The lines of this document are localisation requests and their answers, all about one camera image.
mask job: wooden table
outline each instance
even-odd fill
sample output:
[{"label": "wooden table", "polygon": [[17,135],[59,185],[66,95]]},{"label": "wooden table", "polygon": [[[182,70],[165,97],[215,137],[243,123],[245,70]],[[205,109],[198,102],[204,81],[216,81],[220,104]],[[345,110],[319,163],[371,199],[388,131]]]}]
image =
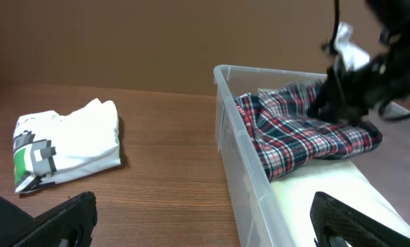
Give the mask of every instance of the wooden table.
[{"label": "wooden table", "polygon": [[[18,116],[68,115],[112,100],[121,118],[122,166],[28,196],[14,193]],[[215,144],[215,97],[83,86],[0,86],[0,196],[36,217],[82,191],[97,197],[92,246],[239,246]]]}]

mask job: black cable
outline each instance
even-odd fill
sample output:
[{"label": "black cable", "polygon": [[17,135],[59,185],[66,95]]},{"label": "black cable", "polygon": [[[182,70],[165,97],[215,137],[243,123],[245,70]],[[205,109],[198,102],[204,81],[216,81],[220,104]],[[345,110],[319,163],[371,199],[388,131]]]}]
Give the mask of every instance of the black cable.
[{"label": "black cable", "polygon": [[329,54],[337,55],[337,51],[335,49],[335,40],[337,36],[337,30],[339,29],[339,0],[335,0],[335,26],[333,28],[333,34],[330,41],[326,44],[321,46],[323,51],[326,51]]},{"label": "black cable", "polygon": [[393,116],[393,117],[384,117],[383,115],[385,114],[386,107],[390,102],[391,100],[383,102],[381,107],[378,109],[378,115],[381,117],[381,119],[385,121],[402,121],[402,120],[410,119],[410,113],[407,113],[404,115]]},{"label": "black cable", "polygon": [[335,27],[333,28],[333,35],[330,40],[331,51],[336,51],[335,41],[336,41],[338,29],[339,29],[339,0],[335,0]]}]

